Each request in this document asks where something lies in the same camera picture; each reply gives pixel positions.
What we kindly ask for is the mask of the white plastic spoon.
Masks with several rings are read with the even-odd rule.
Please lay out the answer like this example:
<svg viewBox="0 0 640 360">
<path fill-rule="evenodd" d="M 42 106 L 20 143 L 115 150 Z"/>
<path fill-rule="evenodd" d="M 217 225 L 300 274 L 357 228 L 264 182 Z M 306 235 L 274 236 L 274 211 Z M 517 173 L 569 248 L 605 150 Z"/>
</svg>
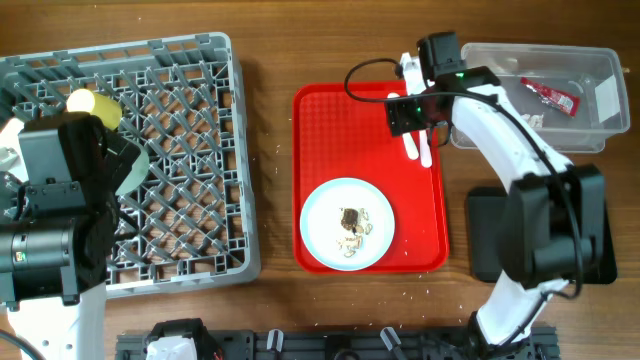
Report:
<svg viewBox="0 0 640 360">
<path fill-rule="evenodd" d="M 410 160 L 417 160 L 419 158 L 419 150 L 412 135 L 410 133 L 404 133 L 402 135 L 402 140 L 408 158 Z"/>
</svg>

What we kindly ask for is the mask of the white plastic fork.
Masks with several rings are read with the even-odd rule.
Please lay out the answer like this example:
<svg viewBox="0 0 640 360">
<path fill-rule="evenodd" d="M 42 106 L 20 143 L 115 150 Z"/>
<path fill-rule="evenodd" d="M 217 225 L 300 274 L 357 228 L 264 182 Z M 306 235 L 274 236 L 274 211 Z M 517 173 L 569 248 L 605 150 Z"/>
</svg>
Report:
<svg viewBox="0 0 640 360">
<path fill-rule="evenodd" d="M 429 131 L 428 130 L 420 130 L 419 131 L 419 158 L 420 163 L 424 168 L 430 168 L 432 166 L 432 155 L 431 155 L 431 146 L 429 139 Z"/>
</svg>

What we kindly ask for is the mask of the red plastic tray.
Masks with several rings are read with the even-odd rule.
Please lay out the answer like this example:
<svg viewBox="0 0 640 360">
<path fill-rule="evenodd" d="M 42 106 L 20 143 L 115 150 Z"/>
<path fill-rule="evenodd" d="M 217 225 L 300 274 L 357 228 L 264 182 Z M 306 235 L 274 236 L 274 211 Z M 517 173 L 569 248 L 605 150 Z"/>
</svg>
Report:
<svg viewBox="0 0 640 360">
<path fill-rule="evenodd" d="M 303 243 L 301 211 L 318 186 L 350 177 L 380 190 L 395 216 L 390 248 L 365 273 L 440 268 L 449 256 L 449 238 L 438 150 L 431 151 L 428 168 L 410 160 L 402 139 L 391 135 L 383 106 L 351 99 L 340 83 L 302 87 L 292 110 L 292 242 L 298 265 L 310 273 L 331 273 Z"/>
</svg>

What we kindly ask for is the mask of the black plastic tray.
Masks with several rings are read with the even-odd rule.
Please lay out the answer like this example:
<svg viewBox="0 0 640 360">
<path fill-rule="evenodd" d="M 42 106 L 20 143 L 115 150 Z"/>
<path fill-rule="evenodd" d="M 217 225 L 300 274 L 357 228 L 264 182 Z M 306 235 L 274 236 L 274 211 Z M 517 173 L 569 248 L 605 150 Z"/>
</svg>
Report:
<svg viewBox="0 0 640 360">
<path fill-rule="evenodd" d="M 502 218 L 505 202 L 506 192 L 501 187 L 475 187 L 466 198 L 471 271 L 476 279 L 485 283 L 495 283 L 502 271 L 494 227 Z M 608 285 L 617 277 L 609 218 L 605 213 L 603 255 L 599 264 L 585 273 L 584 283 Z"/>
</svg>

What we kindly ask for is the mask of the white napkin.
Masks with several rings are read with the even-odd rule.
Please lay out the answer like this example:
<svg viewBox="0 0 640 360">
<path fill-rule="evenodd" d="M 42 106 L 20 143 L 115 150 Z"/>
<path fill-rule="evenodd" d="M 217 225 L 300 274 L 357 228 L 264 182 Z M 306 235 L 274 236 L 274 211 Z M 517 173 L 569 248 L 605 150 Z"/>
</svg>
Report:
<svg viewBox="0 0 640 360">
<path fill-rule="evenodd" d="M 529 127 L 533 129 L 542 128 L 544 124 L 544 116 L 543 115 L 531 115 L 531 114 L 522 114 L 521 118 L 525 121 Z"/>
</svg>

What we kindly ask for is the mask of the yellow plastic cup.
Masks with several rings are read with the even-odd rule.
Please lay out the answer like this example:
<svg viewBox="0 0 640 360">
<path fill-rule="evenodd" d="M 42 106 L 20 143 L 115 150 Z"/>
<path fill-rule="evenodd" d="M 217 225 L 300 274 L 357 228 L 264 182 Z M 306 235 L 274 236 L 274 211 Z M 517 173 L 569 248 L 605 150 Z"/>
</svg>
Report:
<svg viewBox="0 0 640 360">
<path fill-rule="evenodd" d="M 73 91 L 66 101 L 68 112 L 87 112 L 97 116 L 110 130 L 119 126 L 123 111 L 113 99 L 87 89 Z"/>
</svg>

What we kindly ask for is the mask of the food scraps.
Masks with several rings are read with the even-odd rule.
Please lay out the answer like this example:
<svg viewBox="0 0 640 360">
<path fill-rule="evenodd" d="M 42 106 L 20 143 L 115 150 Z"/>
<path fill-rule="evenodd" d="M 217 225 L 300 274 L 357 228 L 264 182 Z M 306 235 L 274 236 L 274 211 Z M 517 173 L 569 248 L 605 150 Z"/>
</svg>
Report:
<svg viewBox="0 0 640 360">
<path fill-rule="evenodd" d="M 365 238 L 372 232 L 373 225 L 364 208 L 340 209 L 340 233 L 336 243 L 345 258 L 353 257 L 363 246 Z"/>
</svg>

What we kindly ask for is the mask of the grey dishwasher rack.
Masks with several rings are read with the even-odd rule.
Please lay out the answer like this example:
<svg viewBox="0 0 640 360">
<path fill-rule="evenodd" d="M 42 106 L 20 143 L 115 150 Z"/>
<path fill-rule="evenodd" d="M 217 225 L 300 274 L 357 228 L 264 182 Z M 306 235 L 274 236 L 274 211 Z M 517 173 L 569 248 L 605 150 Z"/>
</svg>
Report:
<svg viewBox="0 0 640 360">
<path fill-rule="evenodd" d="M 63 111 L 87 89 L 116 101 L 150 168 L 120 197 L 109 298 L 248 283 L 261 270 L 242 69 L 221 32 L 8 56 L 1 117 Z"/>
</svg>

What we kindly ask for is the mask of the mint green bowl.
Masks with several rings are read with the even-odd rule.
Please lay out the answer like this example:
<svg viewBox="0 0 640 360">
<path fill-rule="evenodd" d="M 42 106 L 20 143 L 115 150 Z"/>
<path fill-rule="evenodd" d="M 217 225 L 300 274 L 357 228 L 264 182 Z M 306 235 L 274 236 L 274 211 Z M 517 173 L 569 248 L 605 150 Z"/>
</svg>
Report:
<svg viewBox="0 0 640 360">
<path fill-rule="evenodd" d="M 126 195 L 136 190 L 146 179 L 149 172 L 149 155 L 142 145 L 136 144 L 136 146 L 139 148 L 140 154 L 133 162 L 131 171 L 129 172 L 127 177 L 116 190 L 115 194 L 117 196 Z"/>
</svg>

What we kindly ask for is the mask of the red snack wrapper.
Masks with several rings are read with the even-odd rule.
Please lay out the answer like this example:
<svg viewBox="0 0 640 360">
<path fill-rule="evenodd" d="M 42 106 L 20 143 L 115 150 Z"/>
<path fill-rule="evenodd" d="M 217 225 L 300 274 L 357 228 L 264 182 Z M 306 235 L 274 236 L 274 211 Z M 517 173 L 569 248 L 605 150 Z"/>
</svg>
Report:
<svg viewBox="0 0 640 360">
<path fill-rule="evenodd" d="M 581 102 L 578 96 L 551 88 L 526 77 L 522 77 L 520 83 L 535 93 L 544 104 L 554 107 L 570 117 L 576 116 Z"/>
</svg>

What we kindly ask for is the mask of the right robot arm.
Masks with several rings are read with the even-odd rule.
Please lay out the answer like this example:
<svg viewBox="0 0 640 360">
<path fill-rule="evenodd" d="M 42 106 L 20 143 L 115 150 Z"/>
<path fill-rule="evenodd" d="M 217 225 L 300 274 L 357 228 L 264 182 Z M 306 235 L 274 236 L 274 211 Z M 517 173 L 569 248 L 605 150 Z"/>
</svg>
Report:
<svg viewBox="0 0 640 360">
<path fill-rule="evenodd" d="M 487 354 L 521 344 L 554 297 L 573 297 L 585 272 L 603 253 L 605 181 L 594 166 L 575 166 L 535 133 L 518 113 L 498 77 L 469 67 L 453 32 L 416 44 L 417 56 L 394 64 L 406 93 L 384 101 L 394 136 L 440 125 L 469 137 L 506 192 L 489 236 L 497 244 L 501 274 L 475 312 L 477 349 Z"/>
</svg>

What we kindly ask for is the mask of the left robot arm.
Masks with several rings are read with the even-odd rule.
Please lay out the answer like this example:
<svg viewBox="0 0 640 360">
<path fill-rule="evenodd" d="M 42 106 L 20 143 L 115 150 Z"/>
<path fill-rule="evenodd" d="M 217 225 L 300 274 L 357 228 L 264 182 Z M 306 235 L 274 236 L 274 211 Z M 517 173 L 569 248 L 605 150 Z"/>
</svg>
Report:
<svg viewBox="0 0 640 360">
<path fill-rule="evenodd" d="M 87 112 L 45 116 L 17 135 L 24 168 L 1 226 L 1 303 L 25 359 L 102 359 L 116 191 L 135 146 Z"/>
</svg>

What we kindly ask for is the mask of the light blue plate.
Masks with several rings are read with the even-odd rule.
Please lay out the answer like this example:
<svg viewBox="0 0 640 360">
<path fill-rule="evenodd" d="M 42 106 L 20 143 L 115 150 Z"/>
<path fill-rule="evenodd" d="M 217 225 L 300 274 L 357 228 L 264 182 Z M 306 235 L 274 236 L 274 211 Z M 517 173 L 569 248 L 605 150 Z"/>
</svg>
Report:
<svg viewBox="0 0 640 360">
<path fill-rule="evenodd" d="M 341 208 L 364 208 L 373 225 L 363 246 L 345 258 L 336 240 L 342 232 Z M 331 270 L 356 272 L 378 263 L 388 252 L 396 230 L 396 219 L 385 195 L 370 183 L 356 178 L 327 181 L 305 200 L 299 218 L 299 231 L 306 249 Z"/>
</svg>

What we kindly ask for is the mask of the clear plastic bin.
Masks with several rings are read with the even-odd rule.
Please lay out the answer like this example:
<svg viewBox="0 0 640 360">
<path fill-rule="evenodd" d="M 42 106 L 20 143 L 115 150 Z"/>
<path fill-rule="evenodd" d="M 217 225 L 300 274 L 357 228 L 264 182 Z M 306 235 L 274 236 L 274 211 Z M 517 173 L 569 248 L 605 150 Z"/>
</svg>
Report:
<svg viewBox="0 0 640 360">
<path fill-rule="evenodd" d="M 534 130 L 559 152 L 598 153 L 630 127 L 622 66 L 612 49 L 467 43 L 461 55 L 470 67 L 486 66 L 500 79 L 519 114 L 543 115 L 543 127 Z M 520 83 L 522 77 L 578 96 L 576 116 L 544 104 Z"/>
</svg>

